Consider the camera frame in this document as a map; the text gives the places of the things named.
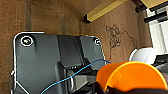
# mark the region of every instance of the orange object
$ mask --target orange object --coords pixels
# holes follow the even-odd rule
[[[98,71],[96,80],[105,91],[107,86],[121,91],[135,88],[167,90],[163,75],[152,65],[138,61],[107,64]]]

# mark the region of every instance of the wooden floor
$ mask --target wooden floor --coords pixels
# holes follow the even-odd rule
[[[133,49],[152,46],[148,24],[143,22],[145,12],[137,14],[131,1],[84,23],[83,16],[103,1],[0,0],[0,94],[10,93],[13,37],[22,31],[99,37],[111,62],[127,61]]]

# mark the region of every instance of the white object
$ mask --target white object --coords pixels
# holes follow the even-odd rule
[[[168,13],[168,6],[157,10],[159,13],[164,11],[167,11]],[[151,12],[149,9],[147,9],[146,12],[148,17],[156,15],[155,12]],[[152,45],[154,48],[158,49],[157,55],[168,54],[167,26],[168,21],[158,22],[158,20],[153,20],[149,22]]]
[[[129,61],[141,61],[147,64],[153,64],[157,55],[156,48],[141,48],[132,51]]]
[[[16,81],[16,83],[19,85],[19,87],[20,87],[26,94],[30,94],[18,81]]]

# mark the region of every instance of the floor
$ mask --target floor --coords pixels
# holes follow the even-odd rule
[[[9,94],[13,38],[19,32],[99,37],[106,60],[127,61],[135,48],[151,47],[145,12],[127,1],[106,15],[84,23],[83,16],[104,0],[0,0],[0,94]]]

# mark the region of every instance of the blue cable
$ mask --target blue cable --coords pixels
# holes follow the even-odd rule
[[[51,88],[52,86],[54,86],[54,85],[56,85],[56,84],[59,84],[59,83],[61,83],[61,82],[64,82],[64,81],[70,79],[71,77],[75,76],[76,74],[78,74],[79,72],[81,72],[82,70],[84,70],[85,68],[91,66],[93,63],[98,62],[98,61],[105,61],[105,62],[107,62],[107,63],[111,63],[111,62],[109,62],[109,61],[107,61],[107,60],[104,60],[104,59],[98,59],[98,60],[96,60],[96,61],[93,61],[92,63],[86,65],[86,66],[83,67],[83,68],[81,68],[79,71],[77,71],[76,73],[74,73],[74,74],[71,75],[70,77],[65,78],[65,79],[63,79],[63,80],[60,80],[60,81],[58,81],[58,82],[55,82],[55,83],[49,85],[47,88],[45,88],[45,89],[41,92],[41,94],[43,94],[45,91],[47,91],[47,90],[48,90],[49,88]]]

